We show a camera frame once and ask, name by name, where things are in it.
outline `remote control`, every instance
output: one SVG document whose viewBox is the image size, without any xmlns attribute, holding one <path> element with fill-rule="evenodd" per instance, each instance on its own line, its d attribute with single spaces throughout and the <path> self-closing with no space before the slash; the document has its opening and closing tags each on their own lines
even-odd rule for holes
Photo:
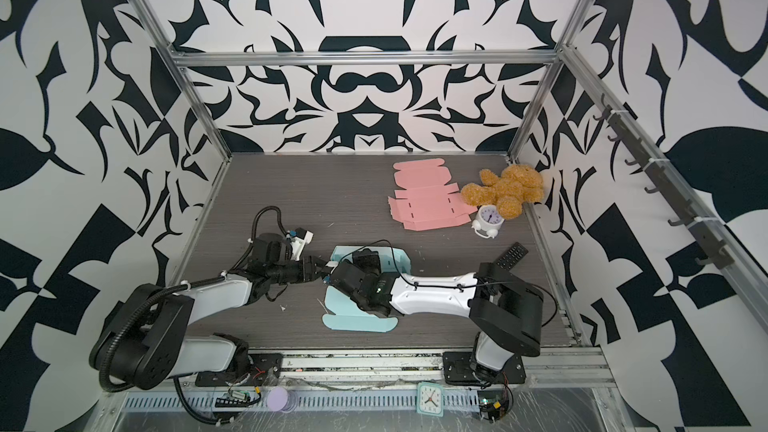
<svg viewBox="0 0 768 432">
<path fill-rule="evenodd" d="M 504 270 L 511 270 L 523 257 L 525 257 L 525 254 L 528 254 L 528 250 L 523 247 L 520 242 L 515 242 L 506 252 L 496 259 L 494 264 Z"/>
</svg>

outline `wooden floor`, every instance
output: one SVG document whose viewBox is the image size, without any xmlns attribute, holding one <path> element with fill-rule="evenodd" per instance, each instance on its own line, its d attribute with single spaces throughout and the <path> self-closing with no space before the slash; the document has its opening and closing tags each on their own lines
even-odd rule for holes
<svg viewBox="0 0 768 432">
<path fill-rule="evenodd" d="M 501 171 L 504 157 L 442 156 L 459 186 L 477 182 L 481 168 Z M 287 229 L 304 227 L 314 233 L 305 254 L 328 259 L 336 245 L 365 245 L 387 238 L 406 251 L 412 273 L 456 275 L 493 262 L 514 242 L 530 253 L 513 269 L 523 280 L 549 289 L 544 265 L 525 217 L 508 221 L 495 240 L 477 237 L 469 224 L 425 232 L 407 231 L 389 214 L 387 197 L 394 196 L 392 164 L 404 156 L 264 156 L 235 155 L 184 278 L 208 278 L 230 267 L 242 254 L 254 214 L 264 206 L 283 211 Z M 274 214 L 259 222 L 258 233 L 278 232 Z M 279 290 L 273 286 L 272 295 Z M 192 324 L 187 333 L 224 332 L 249 342 L 252 348 L 427 348 L 471 347 L 478 332 L 466 318 L 444 314 L 414 314 L 385 334 L 332 331 L 322 323 L 321 301 L 326 286 L 294 284 L 276 302 L 220 312 Z M 554 310 L 545 296 L 544 316 Z M 542 345 L 567 345 L 559 320 L 542 330 Z"/>
</svg>

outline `flat unfolded box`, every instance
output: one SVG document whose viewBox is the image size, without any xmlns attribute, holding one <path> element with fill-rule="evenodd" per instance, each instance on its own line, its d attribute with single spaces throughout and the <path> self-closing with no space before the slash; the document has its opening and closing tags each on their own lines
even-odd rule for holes
<svg viewBox="0 0 768 432">
<path fill-rule="evenodd" d="M 451 173 L 442 158 L 411 160 L 394 165 L 395 190 L 389 197 L 392 218 L 407 230 L 430 230 L 469 223 L 469 214 L 477 208 L 464 203 L 456 183 L 448 184 Z"/>
</svg>

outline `teal clock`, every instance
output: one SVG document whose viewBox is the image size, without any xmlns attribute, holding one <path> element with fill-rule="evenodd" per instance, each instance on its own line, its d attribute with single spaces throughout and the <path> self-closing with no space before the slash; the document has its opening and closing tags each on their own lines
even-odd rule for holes
<svg viewBox="0 0 768 432">
<path fill-rule="evenodd" d="M 442 387 L 432 382 L 419 382 L 416 392 L 416 412 L 442 417 Z"/>
</svg>

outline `alarm clock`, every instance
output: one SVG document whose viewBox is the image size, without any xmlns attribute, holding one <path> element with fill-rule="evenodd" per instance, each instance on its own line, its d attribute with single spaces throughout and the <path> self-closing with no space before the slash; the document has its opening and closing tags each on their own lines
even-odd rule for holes
<svg viewBox="0 0 768 432">
<path fill-rule="evenodd" d="M 442 387 L 432 382 L 419 382 L 416 392 L 416 412 L 442 417 Z"/>
<path fill-rule="evenodd" d="M 495 238 L 503 223 L 504 218 L 498 214 L 496 206 L 483 206 L 472 221 L 472 229 L 480 237 Z"/>
</svg>

